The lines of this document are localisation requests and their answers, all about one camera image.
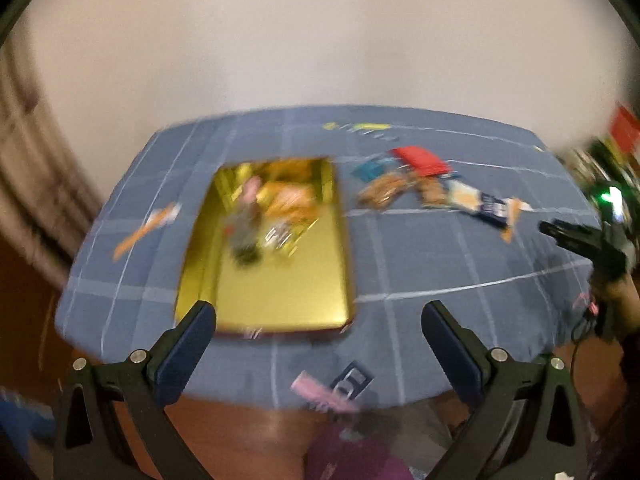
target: snack bag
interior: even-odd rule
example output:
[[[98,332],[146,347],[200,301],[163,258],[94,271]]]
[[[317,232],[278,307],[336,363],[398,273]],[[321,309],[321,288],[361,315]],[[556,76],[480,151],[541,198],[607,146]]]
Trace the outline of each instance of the snack bag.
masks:
[[[291,223],[314,221],[318,218],[318,203],[312,186],[282,182],[268,184],[271,184],[271,189],[267,189],[266,194],[273,195],[265,211],[268,218],[282,218]]]
[[[396,172],[385,173],[373,180],[359,194],[359,200],[375,209],[387,208],[408,187],[404,176]]]
[[[449,193],[436,176],[418,176],[414,182],[422,207],[449,207]]]

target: red object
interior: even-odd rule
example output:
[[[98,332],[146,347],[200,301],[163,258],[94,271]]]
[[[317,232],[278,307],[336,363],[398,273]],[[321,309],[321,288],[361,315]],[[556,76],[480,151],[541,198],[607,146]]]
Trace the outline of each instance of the red object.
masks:
[[[636,142],[640,139],[640,121],[623,105],[618,105],[618,113],[611,125],[610,133],[620,151],[629,155],[634,152]]]
[[[420,176],[435,176],[453,171],[450,165],[439,156],[420,146],[403,146],[402,148],[394,148],[391,151],[395,156],[412,166]]]

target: blue tablecloth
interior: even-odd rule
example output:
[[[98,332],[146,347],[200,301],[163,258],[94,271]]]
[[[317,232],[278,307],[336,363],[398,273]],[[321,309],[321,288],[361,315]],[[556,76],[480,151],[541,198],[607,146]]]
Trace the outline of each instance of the blue tablecloth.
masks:
[[[339,128],[325,129],[325,123]],[[351,131],[387,123],[383,137]],[[473,186],[517,196],[523,212],[506,244],[462,212],[420,209],[413,193],[379,214],[361,209],[351,170],[367,157],[416,144],[450,161]],[[540,220],[597,220],[535,134],[489,120],[414,108],[335,106],[262,110],[199,120],[156,133],[116,186],[76,257],[56,326],[105,362],[149,348],[174,326],[181,266],[200,204],[223,163],[329,155],[348,218],[358,312],[333,342],[212,339],[187,392],[268,408],[303,406],[290,384],[306,370],[329,384],[351,361],[375,376],[365,406],[396,406],[449,388],[420,332],[420,310],[440,299],[489,348],[529,360],[563,343],[580,312],[590,263],[538,233]],[[117,262],[114,247],[171,202],[177,221],[153,231]]]

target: yellow tray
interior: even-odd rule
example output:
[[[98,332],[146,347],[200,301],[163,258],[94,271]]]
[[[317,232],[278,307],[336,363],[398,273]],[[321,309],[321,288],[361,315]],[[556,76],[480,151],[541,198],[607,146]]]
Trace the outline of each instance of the yellow tray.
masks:
[[[216,308],[216,332],[246,338],[343,331],[350,325],[354,307],[348,245],[334,168],[325,158],[288,159],[277,164],[291,164],[296,168],[293,176],[273,171],[274,165],[267,161],[223,166],[213,177],[185,256],[175,308],[177,320],[195,301],[206,300]],[[312,184],[319,217],[291,256],[262,250],[259,262],[241,266],[230,252],[224,226],[242,183],[253,174],[264,182]],[[268,222],[263,221],[258,240],[263,240],[268,228]]]

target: yellow object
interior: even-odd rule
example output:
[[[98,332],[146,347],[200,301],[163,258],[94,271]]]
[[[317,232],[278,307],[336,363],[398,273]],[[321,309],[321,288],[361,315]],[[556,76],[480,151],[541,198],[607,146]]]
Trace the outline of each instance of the yellow object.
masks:
[[[500,233],[500,238],[502,238],[502,240],[504,240],[508,244],[511,243],[511,239],[513,238],[513,228],[517,224],[518,218],[520,218],[520,213],[522,211],[521,206],[523,203],[524,202],[522,200],[516,197],[513,197],[508,202],[507,207],[509,208],[509,212],[507,214],[507,218],[509,219],[509,224]]]
[[[181,320],[197,300],[216,308],[217,332],[255,335],[340,330],[354,316],[347,244],[331,163],[308,160],[308,181],[318,219],[296,241],[295,254],[262,250],[258,262],[239,265],[223,233],[233,211],[238,166],[215,174],[196,220],[178,289],[175,316]],[[262,163],[252,164],[263,180]],[[270,229],[260,228],[258,240]]]
[[[626,155],[622,153],[620,147],[618,146],[618,143],[613,137],[611,137],[611,135],[607,135],[604,138],[604,145],[607,147],[619,166],[624,166],[626,164]]]
[[[266,174],[267,180],[289,180],[292,182],[307,182],[311,178],[311,164],[306,158],[286,158],[263,163],[255,168],[261,174]]]
[[[360,130],[388,130],[391,128],[391,124],[377,124],[377,123],[358,123],[354,124],[351,129],[354,132]]]

